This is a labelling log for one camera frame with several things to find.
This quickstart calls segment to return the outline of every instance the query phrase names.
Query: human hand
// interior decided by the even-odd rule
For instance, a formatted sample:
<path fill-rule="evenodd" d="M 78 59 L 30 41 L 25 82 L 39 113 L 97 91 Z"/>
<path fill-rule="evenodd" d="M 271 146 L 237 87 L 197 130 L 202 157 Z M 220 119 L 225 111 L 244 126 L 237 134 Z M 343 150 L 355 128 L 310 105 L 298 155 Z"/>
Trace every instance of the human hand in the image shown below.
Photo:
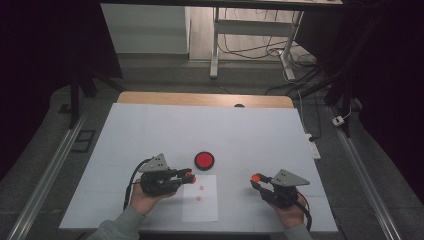
<path fill-rule="evenodd" d="M 298 194 L 297 201 L 302 204 L 302 206 L 306 206 L 306 200 L 302 195 Z M 273 204 L 269 205 L 275 210 L 281 224 L 283 224 L 285 228 L 291 228 L 299 224 L 303 224 L 304 212 L 296 205 L 287 208 L 279 208 Z"/>
<path fill-rule="evenodd" d="M 152 197 L 143 192 L 140 186 L 140 179 L 137 179 L 135 182 L 136 183 L 133 184 L 130 205 L 142 215 L 149 213 L 156 205 L 156 203 L 158 203 L 161 199 L 169 198 L 175 195 L 174 192 L 162 196 Z"/>

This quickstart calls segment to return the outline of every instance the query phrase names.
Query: gray sleeve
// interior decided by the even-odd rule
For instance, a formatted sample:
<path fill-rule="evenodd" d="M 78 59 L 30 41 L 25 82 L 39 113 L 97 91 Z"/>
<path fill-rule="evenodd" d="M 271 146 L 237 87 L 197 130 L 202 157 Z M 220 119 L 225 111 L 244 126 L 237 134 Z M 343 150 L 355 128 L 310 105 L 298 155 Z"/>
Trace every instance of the gray sleeve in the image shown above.
<path fill-rule="evenodd" d="M 312 240 L 305 224 L 300 224 L 295 227 L 287 228 L 284 231 L 288 240 Z"/>
<path fill-rule="evenodd" d="M 146 217 L 128 206 L 115 221 L 106 220 L 88 240 L 119 239 L 138 240 L 138 229 Z"/>

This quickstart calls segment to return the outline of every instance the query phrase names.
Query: red circular object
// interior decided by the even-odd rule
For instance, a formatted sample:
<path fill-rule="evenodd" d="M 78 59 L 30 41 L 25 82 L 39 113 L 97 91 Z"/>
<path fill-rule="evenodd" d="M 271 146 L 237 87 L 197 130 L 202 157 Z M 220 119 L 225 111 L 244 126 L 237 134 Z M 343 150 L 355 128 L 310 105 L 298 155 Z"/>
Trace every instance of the red circular object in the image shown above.
<path fill-rule="evenodd" d="M 200 152 L 194 158 L 194 163 L 198 169 L 206 171 L 212 168 L 215 158 L 210 152 Z"/>

